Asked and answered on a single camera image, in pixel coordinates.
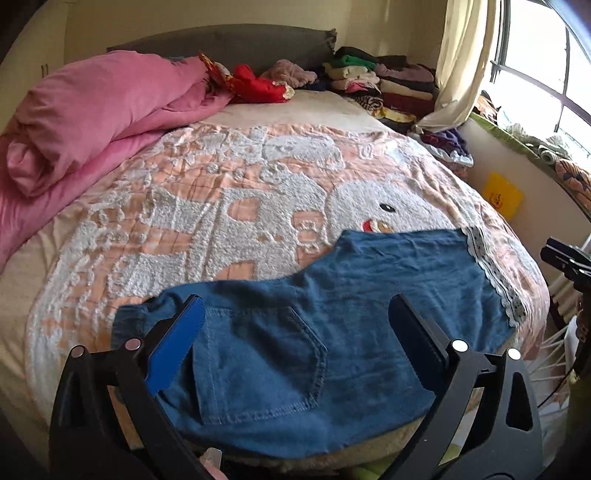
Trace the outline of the blue denim pants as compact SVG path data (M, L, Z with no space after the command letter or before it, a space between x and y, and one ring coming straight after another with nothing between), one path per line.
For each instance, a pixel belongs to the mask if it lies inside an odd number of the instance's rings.
M430 407L389 323L399 294L485 352L498 351L526 318L478 228L346 230L293 275L184 284L122 306L112 343L201 297L204 327L158 397L169 420L201 446L302 459L373 439Z

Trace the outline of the yellow plastic box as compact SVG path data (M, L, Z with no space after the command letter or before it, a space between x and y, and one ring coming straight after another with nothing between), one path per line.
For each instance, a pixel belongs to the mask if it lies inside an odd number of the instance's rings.
M497 172L489 174L482 196L507 221L513 219L524 198L521 190Z

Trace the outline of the purple clothes pile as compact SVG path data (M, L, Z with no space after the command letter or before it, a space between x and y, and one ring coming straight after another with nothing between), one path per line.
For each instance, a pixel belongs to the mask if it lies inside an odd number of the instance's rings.
M468 171L474 166L474 159L467 144L456 128L441 132L423 132L419 135L425 148L456 176L468 178Z

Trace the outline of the stack of folded clothes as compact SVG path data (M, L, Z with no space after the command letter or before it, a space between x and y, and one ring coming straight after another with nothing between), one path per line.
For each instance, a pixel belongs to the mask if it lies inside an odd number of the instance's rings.
M435 109L436 71L412 64L404 55L375 57L355 47L342 47L322 69L322 87L359 105L398 133L408 133Z

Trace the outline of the cream curtain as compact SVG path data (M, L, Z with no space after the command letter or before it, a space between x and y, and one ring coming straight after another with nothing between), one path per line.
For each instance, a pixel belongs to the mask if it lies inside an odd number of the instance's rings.
M450 1L436 68L434 111L417 124L440 132L462 125L479 96L495 34L496 0Z

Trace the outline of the peach white chenille bedspread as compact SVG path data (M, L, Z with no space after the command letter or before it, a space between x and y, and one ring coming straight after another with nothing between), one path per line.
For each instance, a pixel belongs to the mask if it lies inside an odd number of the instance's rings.
M345 230L460 229L531 357L544 277L509 224L416 140L332 93L233 105L123 162L24 243L1 274L1 410L48 459L68 350L109 345L116 309L166 288L272 279L329 252Z

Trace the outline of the pink duvet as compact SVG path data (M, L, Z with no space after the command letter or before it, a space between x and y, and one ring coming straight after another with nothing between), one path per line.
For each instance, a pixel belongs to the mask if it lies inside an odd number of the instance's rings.
M122 161L229 100L197 57L112 51L47 76L1 135L1 259Z

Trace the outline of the mauve fuzzy garment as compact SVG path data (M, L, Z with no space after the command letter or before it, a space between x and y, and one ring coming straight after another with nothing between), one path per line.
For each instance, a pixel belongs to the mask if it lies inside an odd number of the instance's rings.
M303 88L318 80L318 75L315 72L304 70L287 59L277 60L269 70L263 72L262 77L274 82L284 82L294 89Z

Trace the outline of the red embroidered garment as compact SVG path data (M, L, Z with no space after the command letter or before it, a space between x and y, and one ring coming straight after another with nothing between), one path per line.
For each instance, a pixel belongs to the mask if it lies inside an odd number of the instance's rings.
M211 79L222 89L233 95L233 100L245 104L286 103L294 97L294 88L286 83L276 82L263 77L256 77L252 68L239 64L230 73L219 62L213 62L199 52L198 58L204 62Z

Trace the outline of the grey upholstered headboard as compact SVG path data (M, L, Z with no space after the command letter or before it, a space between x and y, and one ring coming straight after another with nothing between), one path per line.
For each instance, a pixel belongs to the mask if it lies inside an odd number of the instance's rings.
M289 60L311 70L332 59L338 32L270 24L226 24L160 33L109 47L166 58L203 53L232 70L246 64L257 75L276 61Z

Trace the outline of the window with dark frame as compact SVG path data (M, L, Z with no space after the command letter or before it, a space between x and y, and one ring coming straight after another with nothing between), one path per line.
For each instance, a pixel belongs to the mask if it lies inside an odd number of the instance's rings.
M483 86L498 124L555 137L573 158L590 157L590 59L545 1L501 1Z

